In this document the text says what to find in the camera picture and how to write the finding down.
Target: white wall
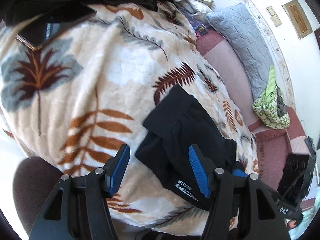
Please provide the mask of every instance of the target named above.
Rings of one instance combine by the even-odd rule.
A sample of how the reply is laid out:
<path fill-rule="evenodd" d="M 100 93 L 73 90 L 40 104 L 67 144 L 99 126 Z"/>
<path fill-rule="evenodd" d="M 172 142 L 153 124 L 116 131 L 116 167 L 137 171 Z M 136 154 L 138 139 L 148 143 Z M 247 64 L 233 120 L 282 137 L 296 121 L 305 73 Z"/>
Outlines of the white wall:
<path fill-rule="evenodd" d="M 314 33 L 299 40 L 289 17 L 282 8 L 282 5 L 289 1 L 291 0 L 252 0 L 268 22 L 281 48 L 292 81 L 297 115 L 307 135 L 317 144 L 320 136 L 320 50 Z M 319 28 L 320 24 L 306 2 L 298 1 L 312 30 Z M 275 27 L 265 9 L 269 5 L 282 21 L 279 27 Z"/>

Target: gray pillowcase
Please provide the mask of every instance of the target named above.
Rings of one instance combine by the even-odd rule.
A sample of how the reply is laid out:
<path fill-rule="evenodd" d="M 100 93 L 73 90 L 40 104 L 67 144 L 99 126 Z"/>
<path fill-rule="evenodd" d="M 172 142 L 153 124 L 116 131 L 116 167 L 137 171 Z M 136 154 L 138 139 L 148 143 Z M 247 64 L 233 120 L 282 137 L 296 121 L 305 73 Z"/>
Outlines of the gray pillowcase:
<path fill-rule="evenodd" d="M 210 13 L 206 18 L 241 60 L 256 100 L 267 86 L 273 61 L 255 20 L 243 3 Z"/>

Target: wooden frame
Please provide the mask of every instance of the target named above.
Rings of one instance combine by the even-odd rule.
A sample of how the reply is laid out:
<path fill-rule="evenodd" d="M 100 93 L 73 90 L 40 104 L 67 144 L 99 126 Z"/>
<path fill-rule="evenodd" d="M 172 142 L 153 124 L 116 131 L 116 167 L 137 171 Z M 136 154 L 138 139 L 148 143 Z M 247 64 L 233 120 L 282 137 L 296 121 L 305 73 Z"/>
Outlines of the wooden frame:
<path fill-rule="evenodd" d="M 310 22 L 298 0 L 290 1 L 282 6 L 289 16 L 299 39 L 312 33 Z"/>

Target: green patterned fabric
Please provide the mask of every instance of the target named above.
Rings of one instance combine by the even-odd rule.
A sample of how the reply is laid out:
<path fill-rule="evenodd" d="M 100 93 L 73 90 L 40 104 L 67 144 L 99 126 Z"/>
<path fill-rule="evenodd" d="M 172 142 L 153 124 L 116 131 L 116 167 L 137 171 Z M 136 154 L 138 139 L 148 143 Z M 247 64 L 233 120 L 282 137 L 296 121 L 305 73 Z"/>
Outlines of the green patterned fabric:
<path fill-rule="evenodd" d="M 279 117 L 277 113 L 277 86 L 275 68 L 270 67 L 269 79 L 266 89 L 252 104 L 254 112 L 259 116 L 263 123 L 273 129 L 286 129 L 290 125 L 289 114 Z"/>

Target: leaf-patterned blanket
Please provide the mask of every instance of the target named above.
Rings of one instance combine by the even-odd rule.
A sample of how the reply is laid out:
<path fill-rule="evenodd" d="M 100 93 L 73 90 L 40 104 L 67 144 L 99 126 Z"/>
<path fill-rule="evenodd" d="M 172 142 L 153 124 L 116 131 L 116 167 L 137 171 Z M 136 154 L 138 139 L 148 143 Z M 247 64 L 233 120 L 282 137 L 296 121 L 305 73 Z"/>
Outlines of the leaf-patterned blanket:
<path fill-rule="evenodd" d="M 247 173 L 257 171 L 255 140 L 220 75 L 197 52 L 187 19 L 169 2 L 158 6 L 158 12 L 134 4 L 92 6 L 93 19 L 39 52 L 15 40 L 27 22 L 2 28 L 1 110 L 8 124 L 3 129 L 28 155 L 72 176 L 101 167 L 127 143 L 130 162 L 119 192 L 108 200 L 112 217 L 175 235 L 200 235 L 208 213 L 164 189 L 134 157 L 147 134 L 144 119 L 180 84 L 221 134 L 237 142 L 237 159 Z"/>

